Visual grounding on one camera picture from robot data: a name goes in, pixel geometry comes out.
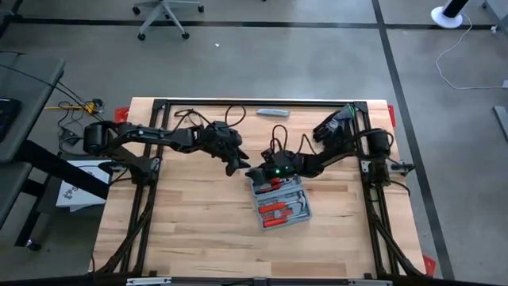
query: wooden table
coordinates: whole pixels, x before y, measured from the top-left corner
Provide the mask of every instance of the wooden table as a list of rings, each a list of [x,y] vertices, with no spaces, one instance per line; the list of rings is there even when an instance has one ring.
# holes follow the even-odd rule
[[[134,98],[129,121],[148,125],[153,98]],[[170,128],[178,121],[171,108]],[[223,121],[224,106],[193,106],[210,121]],[[387,103],[368,101],[372,128],[391,133]],[[246,107],[245,120],[234,128],[243,137],[241,148],[256,166],[260,152],[268,147],[271,128],[284,124],[289,131],[288,149],[298,148],[302,133],[311,130],[333,108],[291,107],[288,119],[260,117],[256,107]],[[241,116],[240,108],[230,111],[229,121]],[[128,144],[135,154],[143,153],[142,144]],[[310,150],[305,146],[303,152]],[[398,159],[396,142],[392,157]],[[206,153],[190,155],[167,148],[161,164],[160,180],[148,239],[144,272],[158,271],[159,276],[192,277],[363,277],[375,273],[365,203],[356,158],[347,158],[329,166],[319,177],[304,179],[314,216],[308,222],[276,230],[262,231],[258,225],[245,170],[225,175],[225,164]],[[403,182],[402,177],[392,177]],[[125,238],[135,186],[129,181],[115,184],[106,201],[94,256],[103,265]],[[401,187],[385,188],[394,239],[413,264],[424,271],[420,244],[410,199]],[[381,240],[386,269],[386,248]],[[135,263],[134,246],[131,267]]]

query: chair wheel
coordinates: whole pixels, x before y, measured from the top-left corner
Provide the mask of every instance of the chair wheel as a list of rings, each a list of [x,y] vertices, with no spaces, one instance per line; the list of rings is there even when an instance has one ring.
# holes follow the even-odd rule
[[[42,248],[42,246],[39,243],[35,242],[30,243],[27,247],[32,251],[39,251]]]

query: chair base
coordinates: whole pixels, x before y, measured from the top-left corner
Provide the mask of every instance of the chair base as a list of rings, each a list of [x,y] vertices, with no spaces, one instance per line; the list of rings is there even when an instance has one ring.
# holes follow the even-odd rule
[[[134,4],[133,12],[138,15],[140,13],[140,7],[144,8],[152,8],[152,12],[148,16],[148,18],[144,21],[143,25],[141,25],[139,33],[137,35],[137,38],[140,41],[144,41],[146,39],[146,36],[144,35],[144,31],[158,18],[160,15],[164,15],[166,19],[171,19],[173,23],[178,27],[180,32],[182,33],[182,38],[184,40],[189,38],[189,33],[185,31],[185,29],[182,27],[180,22],[178,21],[178,18],[173,14],[173,11],[171,10],[170,4],[177,3],[177,4],[184,4],[184,5],[195,5],[198,6],[198,12],[203,13],[205,12],[205,6],[202,5],[201,2],[198,1],[177,1],[177,0],[155,0],[155,1],[148,1],[148,2],[142,2]]]

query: gray floor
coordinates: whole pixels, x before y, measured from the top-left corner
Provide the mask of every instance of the gray floor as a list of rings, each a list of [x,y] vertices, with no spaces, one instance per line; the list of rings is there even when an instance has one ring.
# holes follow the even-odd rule
[[[134,1],[25,0],[26,17],[143,19]],[[206,12],[178,10],[181,20],[375,23],[371,0],[206,0]],[[429,11],[441,0],[380,0],[389,24],[430,24]],[[495,23],[471,5],[475,24]],[[181,41],[172,27],[13,24],[0,49],[67,61],[63,82],[85,98],[99,97],[106,118],[133,96],[285,99],[386,99],[398,110],[377,29],[190,27]],[[508,106],[508,91],[457,91],[434,65],[463,31],[391,30],[394,60],[414,124],[444,238],[458,280],[508,284],[506,239],[508,193],[504,139],[491,107]],[[441,61],[457,86],[500,85],[508,79],[508,39],[472,31]],[[55,93],[49,105],[64,97]],[[57,112],[45,111],[30,137],[56,151]],[[395,130],[402,157],[410,160],[402,119]],[[409,176],[411,202],[424,254],[437,257],[416,176]],[[17,202],[9,227],[0,232],[2,279],[71,275],[87,270],[98,218],[52,216],[44,249],[27,253],[8,243],[22,220],[26,199]],[[65,257],[75,262],[62,265]]]

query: tool box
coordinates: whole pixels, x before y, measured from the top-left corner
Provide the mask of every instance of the tool box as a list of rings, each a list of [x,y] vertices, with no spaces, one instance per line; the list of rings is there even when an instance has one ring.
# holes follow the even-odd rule
[[[302,179],[293,176],[275,178],[269,183],[257,186],[251,180],[254,207],[263,230],[272,230],[309,220],[309,196],[302,187]]]

